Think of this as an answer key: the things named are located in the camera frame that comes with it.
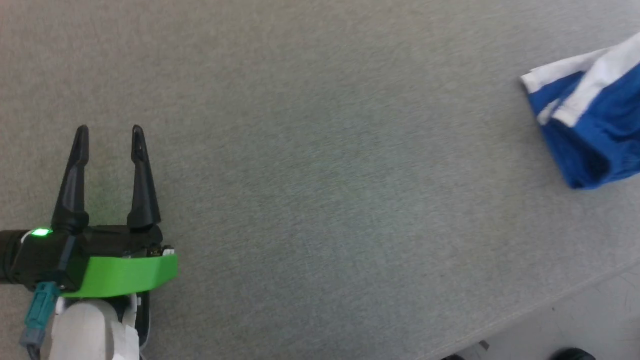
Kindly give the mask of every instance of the green led light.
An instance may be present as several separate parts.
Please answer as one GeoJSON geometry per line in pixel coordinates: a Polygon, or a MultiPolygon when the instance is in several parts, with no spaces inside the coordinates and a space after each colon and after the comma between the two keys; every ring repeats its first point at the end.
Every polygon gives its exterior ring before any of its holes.
{"type": "Polygon", "coordinates": [[[35,229],[34,231],[32,231],[31,235],[33,235],[33,236],[47,236],[50,233],[52,233],[51,230],[44,229],[44,228],[41,227],[41,228],[38,228],[38,229],[35,229]]]}

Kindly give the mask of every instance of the blue and white towel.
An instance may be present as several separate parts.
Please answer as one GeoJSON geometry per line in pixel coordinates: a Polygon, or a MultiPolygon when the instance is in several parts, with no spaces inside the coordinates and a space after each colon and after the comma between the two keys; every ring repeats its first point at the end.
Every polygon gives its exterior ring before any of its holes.
{"type": "Polygon", "coordinates": [[[640,33],[522,76],[564,179],[593,189],[640,172],[640,33]]]}

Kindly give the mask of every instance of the white stripe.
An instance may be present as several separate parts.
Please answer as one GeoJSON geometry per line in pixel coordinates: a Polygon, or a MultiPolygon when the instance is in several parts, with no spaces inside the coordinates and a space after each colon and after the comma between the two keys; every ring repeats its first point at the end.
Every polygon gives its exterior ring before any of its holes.
{"type": "Polygon", "coordinates": [[[540,123],[540,125],[547,125],[547,122],[549,122],[549,115],[551,115],[551,111],[556,108],[559,101],[559,99],[556,99],[548,103],[545,108],[542,109],[542,111],[538,114],[538,122],[540,123]]]}
{"type": "Polygon", "coordinates": [[[640,62],[640,33],[612,47],[584,75],[578,87],[554,112],[553,117],[568,127],[578,123],[602,89],[613,84],[640,62]]]}
{"type": "Polygon", "coordinates": [[[609,48],[592,51],[591,53],[574,56],[554,63],[536,67],[528,74],[520,77],[530,94],[537,92],[543,86],[565,78],[578,71],[587,71],[599,57],[609,48]]]}

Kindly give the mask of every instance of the black object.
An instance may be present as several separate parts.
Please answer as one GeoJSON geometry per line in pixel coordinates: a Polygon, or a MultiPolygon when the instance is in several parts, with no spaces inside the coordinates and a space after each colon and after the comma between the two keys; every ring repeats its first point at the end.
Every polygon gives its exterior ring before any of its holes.
{"type": "Polygon", "coordinates": [[[552,356],[551,360],[596,360],[596,358],[581,348],[568,348],[552,356]]]}
{"type": "Polygon", "coordinates": [[[0,284],[22,284],[33,291],[42,281],[54,281],[63,291],[82,286],[90,256],[145,257],[162,248],[160,210],[140,126],[134,126],[131,160],[136,170],[127,225],[90,227],[84,210],[84,166],[89,160],[89,129],[78,127],[58,200],[51,217],[51,233],[0,231],[0,284]]]}

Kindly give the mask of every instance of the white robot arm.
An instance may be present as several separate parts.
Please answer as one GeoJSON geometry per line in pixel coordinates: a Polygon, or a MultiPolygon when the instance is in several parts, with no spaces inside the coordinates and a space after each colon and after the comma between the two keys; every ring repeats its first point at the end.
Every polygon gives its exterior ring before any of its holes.
{"type": "Polygon", "coordinates": [[[101,299],[56,303],[49,360],[139,360],[140,341],[135,329],[140,298],[117,311],[101,299]]]}

